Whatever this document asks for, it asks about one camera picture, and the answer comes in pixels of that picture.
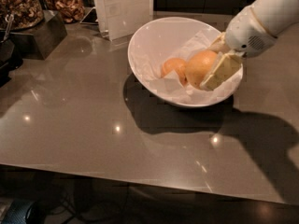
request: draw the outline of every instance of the jar of nuts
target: jar of nuts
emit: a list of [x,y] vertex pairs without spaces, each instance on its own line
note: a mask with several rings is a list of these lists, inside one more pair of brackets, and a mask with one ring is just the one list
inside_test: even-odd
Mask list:
[[37,25],[44,19],[39,0],[0,0],[0,30],[7,27],[7,14],[13,14],[11,30]]
[[45,7],[49,10],[58,10],[64,23],[81,21],[84,17],[83,0],[45,0]]

